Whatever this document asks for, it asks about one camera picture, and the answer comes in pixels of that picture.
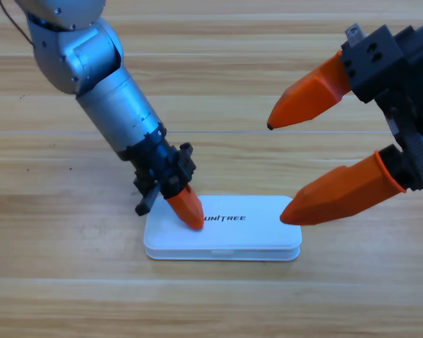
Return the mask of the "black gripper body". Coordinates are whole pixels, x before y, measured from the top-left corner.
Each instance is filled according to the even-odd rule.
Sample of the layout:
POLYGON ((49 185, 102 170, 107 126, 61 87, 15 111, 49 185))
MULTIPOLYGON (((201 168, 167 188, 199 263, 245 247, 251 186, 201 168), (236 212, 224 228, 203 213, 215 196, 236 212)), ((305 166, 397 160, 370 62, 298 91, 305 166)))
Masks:
POLYGON ((138 215, 149 213, 158 194, 165 200, 181 192, 192 179, 196 165, 191 159, 193 148, 186 142, 177 149, 166 141, 162 123, 152 132, 143 134, 142 141, 127 146, 121 159, 135 167, 133 184, 142 195, 135 207, 138 215))
POLYGON ((345 30, 341 61, 352 92, 382 110, 397 146, 380 154, 404 189, 423 189, 423 26, 393 35, 382 25, 366 35, 355 23, 345 30))

